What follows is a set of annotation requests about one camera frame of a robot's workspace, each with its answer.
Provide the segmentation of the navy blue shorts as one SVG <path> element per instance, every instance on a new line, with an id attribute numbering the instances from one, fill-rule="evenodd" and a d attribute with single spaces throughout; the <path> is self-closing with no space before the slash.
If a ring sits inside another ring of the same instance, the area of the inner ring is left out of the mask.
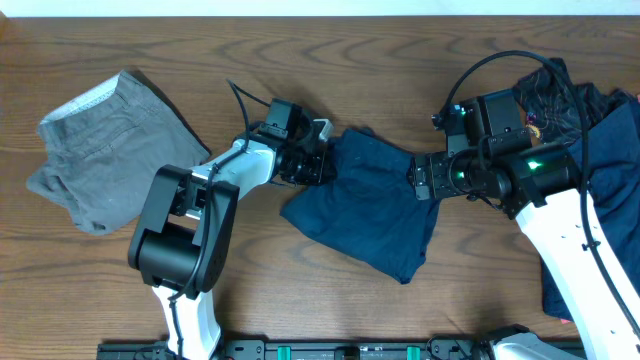
<path id="1" fill-rule="evenodd" d="M 426 261 L 439 213 L 406 178 L 413 155 L 367 129 L 332 142 L 337 177 L 295 196 L 280 215 L 306 237 L 362 261 L 401 284 Z"/>

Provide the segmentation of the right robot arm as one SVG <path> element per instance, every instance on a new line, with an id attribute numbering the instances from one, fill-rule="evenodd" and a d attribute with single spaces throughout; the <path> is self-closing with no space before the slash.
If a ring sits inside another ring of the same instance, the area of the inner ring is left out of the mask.
<path id="1" fill-rule="evenodd" d="M 481 199 L 517 222 L 551 274 L 587 358 L 639 356 L 639 296 L 615 256 L 561 145 L 511 149 L 493 158 L 477 147 L 413 157 L 408 178 L 420 200 Z"/>

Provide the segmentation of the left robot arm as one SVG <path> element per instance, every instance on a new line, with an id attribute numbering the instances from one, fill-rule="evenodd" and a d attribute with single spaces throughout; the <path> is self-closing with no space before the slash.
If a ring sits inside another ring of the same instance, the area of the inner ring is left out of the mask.
<path id="1" fill-rule="evenodd" d="M 161 302 L 173 359 L 212 359 L 221 338 L 213 287 L 226 262 L 239 201 L 274 177 L 320 185 L 335 174 L 325 136 L 310 141 L 261 135 L 236 138 L 229 150 L 190 169 L 155 174 L 128 250 Z"/>

